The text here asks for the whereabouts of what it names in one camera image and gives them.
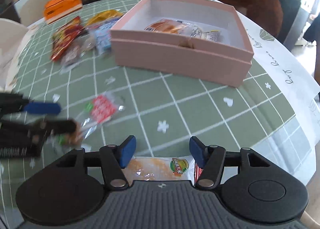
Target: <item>table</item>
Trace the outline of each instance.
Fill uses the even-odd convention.
[[[139,1],[103,0],[85,5],[48,26],[42,23],[20,55],[14,91],[40,101],[59,97],[63,108],[59,118],[75,118],[88,102],[106,90],[121,97],[125,111],[84,141],[91,151],[107,144],[119,145],[128,135],[135,135],[136,156],[179,157],[190,155],[189,138],[197,136],[204,144],[221,145],[227,151],[253,147],[291,174],[301,168],[311,146],[283,89],[279,89],[279,82],[270,77],[258,59],[252,60],[239,88],[120,67],[113,55],[99,57],[94,51],[87,52],[78,67],[60,74],[61,66],[50,61],[51,36],[60,26],[77,15],[84,24],[104,10],[125,13]],[[255,53],[262,45],[275,43],[264,30],[257,37],[249,37]],[[40,117],[19,113],[7,118],[28,123]],[[1,161],[0,213],[6,214],[9,224],[18,220],[17,188],[58,157],[52,144],[46,143],[39,159]],[[88,172],[101,180],[98,171],[92,168]]]

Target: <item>open cardboard box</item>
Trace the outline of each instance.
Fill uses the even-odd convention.
[[[160,19],[220,30],[218,42],[144,30]],[[118,65],[200,78],[233,87],[242,84],[253,50],[233,6],[209,0],[141,0],[111,29]]]

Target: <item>packaged bread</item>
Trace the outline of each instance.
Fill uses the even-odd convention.
[[[122,170],[129,184],[134,180],[190,180],[194,184],[195,160],[180,158],[133,157]]]

